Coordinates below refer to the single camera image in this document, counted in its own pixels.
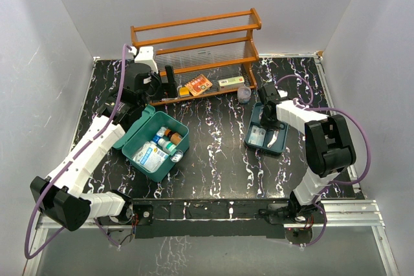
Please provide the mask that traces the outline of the black handled scissors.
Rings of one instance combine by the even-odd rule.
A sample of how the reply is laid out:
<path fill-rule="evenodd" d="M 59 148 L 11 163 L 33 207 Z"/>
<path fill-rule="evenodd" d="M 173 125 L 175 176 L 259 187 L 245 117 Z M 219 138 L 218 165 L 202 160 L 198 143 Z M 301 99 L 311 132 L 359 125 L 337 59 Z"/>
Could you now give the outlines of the black handled scissors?
<path fill-rule="evenodd" d="M 279 127 L 267 131 L 268 141 L 267 141 L 266 147 L 268 149 L 270 149 L 276 143 L 280 130 L 283 130 L 284 128 L 285 128 L 285 125 L 282 123 Z"/>

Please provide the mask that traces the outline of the white blue card packet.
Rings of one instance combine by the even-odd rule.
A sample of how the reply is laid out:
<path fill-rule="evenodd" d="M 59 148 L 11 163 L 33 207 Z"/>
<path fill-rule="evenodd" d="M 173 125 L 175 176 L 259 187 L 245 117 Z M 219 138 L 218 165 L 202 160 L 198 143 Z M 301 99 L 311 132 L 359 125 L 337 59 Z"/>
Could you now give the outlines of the white blue card packet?
<path fill-rule="evenodd" d="M 253 125 L 250 131 L 248 143 L 255 145 L 255 146 L 262 147 L 265 141 L 266 133 L 267 131 L 264 128 Z"/>

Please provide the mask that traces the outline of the blue divided tray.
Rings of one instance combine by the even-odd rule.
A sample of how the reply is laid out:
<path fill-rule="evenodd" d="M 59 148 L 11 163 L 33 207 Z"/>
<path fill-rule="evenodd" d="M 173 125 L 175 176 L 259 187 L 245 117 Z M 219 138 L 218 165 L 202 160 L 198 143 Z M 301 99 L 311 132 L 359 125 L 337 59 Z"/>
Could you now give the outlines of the blue divided tray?
<path fill-rule="evenodd" d="M 259 103 L 259 102 L 256 102 L 253 106 L 252 113 L 251 113 L 251 116 L 250 116 L 250 123 L 248 125 L 247 134 L 245 136 L 245 145 L 248 146 L 248 147 L 251 147 L 251 148 L 256 148 L 256 149 L 262 150 L 263 152 L 266 152 L 266 153 L 269 153 L 269 154 L 274 154 L 274 155 L 281 154 L 285 150 L 287 133 L 288 133 L 288 129 L 289 129 L 289 126 L 286 123 L 283 123 L 285 125 L 285 128 L 283 130 L 280 130 L 276 143 L 270 149 L 268 149 L 266 147 L 266 144 L 267 144 L 267 141 L 268 141 L 268 134 L 267 133 L 266 133 L 265 141 L 264 141 L 262 147 L 255 146 L 255 145 L 252 145 L 252 144 L 248 143 L 248 139 L 249 139 L 249 136 L 250 136 L 250 131 L 252 129 L 252 126 L 256 125 L 256 126 L 262 128 L 262 126 L 260 126 L 260 119 L 261 119 L 262 112 L 263 112 L 263 104 Z"/>

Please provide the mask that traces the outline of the blue white small tube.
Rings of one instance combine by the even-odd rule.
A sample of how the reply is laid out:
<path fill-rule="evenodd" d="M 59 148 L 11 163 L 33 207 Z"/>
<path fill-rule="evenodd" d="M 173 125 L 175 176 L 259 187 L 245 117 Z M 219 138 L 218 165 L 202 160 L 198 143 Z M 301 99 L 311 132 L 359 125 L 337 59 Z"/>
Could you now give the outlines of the blue white small tube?
<path fill-rule="evenodd" d="M 167 128 L 166 127 L 161 127 L 157 133 L 155 134 L 155 136 L 153 137 L 152 141 L 155 143 L 158 143 L 158 141 L 164 137 L 165 132 L 166 132 Z"/>

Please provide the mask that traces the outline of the green medicine kit box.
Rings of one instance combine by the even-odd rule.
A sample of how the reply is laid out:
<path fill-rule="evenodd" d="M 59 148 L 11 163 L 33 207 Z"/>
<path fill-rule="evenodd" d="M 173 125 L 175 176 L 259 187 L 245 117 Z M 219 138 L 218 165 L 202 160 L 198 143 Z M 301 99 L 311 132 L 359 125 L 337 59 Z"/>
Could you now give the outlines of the green medicine kit box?
<path fill-rule="evenodd" d="M 160 182 L 181 161 L 189 146 L 188 127 L 150 105 L 113 145 L 154 182 Z"/>

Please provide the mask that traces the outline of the brown orange-capped syrup bottle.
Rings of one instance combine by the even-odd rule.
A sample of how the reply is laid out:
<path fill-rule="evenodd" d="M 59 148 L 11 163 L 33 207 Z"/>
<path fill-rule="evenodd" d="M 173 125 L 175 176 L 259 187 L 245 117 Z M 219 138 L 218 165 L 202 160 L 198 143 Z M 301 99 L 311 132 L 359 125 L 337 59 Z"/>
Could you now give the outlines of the brown orange-capped syrup bottle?
<path fill-rule="evenodd" d="M 164 135 L 175 145 L 178 145 L 182 140 L 182 136 L 178 132 L 172 131 L 171 129 L 166 129 Z"/>

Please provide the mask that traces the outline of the white green medicine bottle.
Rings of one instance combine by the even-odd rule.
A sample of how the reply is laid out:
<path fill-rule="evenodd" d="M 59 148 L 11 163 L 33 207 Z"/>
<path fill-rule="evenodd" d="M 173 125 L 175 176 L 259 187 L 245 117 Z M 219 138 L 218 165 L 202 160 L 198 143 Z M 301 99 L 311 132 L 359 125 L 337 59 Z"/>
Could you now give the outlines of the white green medicine bottle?
<path fill-rule="evenodd" d="M 169 140 L 160 138 L 157 143 L 160 148 L 167 154 L 173 154 L 176 151 L 177 146 Z"/>

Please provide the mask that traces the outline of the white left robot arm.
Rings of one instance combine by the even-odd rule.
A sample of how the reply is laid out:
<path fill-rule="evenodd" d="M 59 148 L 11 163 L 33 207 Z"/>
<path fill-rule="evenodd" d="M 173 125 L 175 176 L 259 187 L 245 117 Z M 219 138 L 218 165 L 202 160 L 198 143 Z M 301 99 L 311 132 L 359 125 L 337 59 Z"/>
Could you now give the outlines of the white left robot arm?
<path fill-rule="evenodd" d="M 31 182 L 35 210 L 69 231 L 92 218 L 128 223 L 134 209 L 127 195 L 116 190 L 88 195 L 83 189 L 108 151 L 122 149 L 143 128 L 153 110 L 148 99 L 161 90 L 154 61 L 123 66 L 117 94 L 107 98 L 78 145 L 45 178 L 37 176 Z"/>

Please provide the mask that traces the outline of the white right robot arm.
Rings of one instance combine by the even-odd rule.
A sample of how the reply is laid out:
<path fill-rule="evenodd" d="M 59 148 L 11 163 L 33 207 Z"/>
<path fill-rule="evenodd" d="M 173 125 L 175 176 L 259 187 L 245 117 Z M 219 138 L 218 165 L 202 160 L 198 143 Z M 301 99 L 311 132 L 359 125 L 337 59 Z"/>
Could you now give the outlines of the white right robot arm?
<path fill-rule="evenodd" d="M 264 217 L 279 217 L 303 222 L 320 207 L 320 195 L 343 171 L 356 162 L 356 153 L 345 118 L 328 116 L 298 107 L 282 97 L 273 85 L 258 89 L 263 104 L 260 124 L 279 129 L 285 123 L 305 135 L 307 171 L 292 190 L 286 206 L 259 213 Z"/>

